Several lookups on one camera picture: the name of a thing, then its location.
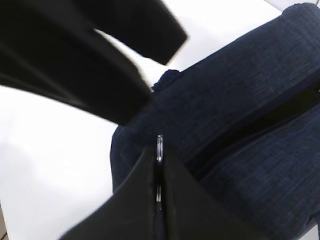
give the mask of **white surface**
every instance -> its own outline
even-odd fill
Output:
[[[183,70],[280,14],[262,0],[167,5],[190,36],[169,66],[112,39],[149,86],[166,69]],[[62,103],[0,87],[0,201],[10,240],[56,240],[110,197],[115,128]]]
[[[294,4],[301,4],[301,3],[313,3],[316,4],[317,0],[265,0],[267,3],[270,3],[275,8],[283,11],[287,7],[294,5]]]

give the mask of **jeans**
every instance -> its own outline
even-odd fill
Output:
[[[303,3],[188,69],[169,70],[113,135],[113,190],[157,135],[192,172],[205,146],[319,69],[320,9]],[[199,183],[271,240],[299,239],[320,212],[319,146],[320,104],[228,155]]]

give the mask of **navy denim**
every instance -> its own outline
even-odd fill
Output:
[[[188,69],[166,72],[151,102],[113,135],[113,190],[145,146],[156,145],[158,134],[187,164],[232,125],[319,69],[320,9],[303,3]],[[271,240],[299,239],[320,211],[319,113],[317,105],[233,152],[200,184]]]

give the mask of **white floor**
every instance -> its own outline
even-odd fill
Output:
[[[165,70],[183,70],[281,14],[262,0],[165,2],[190,36],[168,66],[105,36],[137,64],[149,86]],[[116,127],[51,99],[0,87],[0,202],[10,240],[56,240],[111,196]],[[316,240],[317,230],[303,239]]]

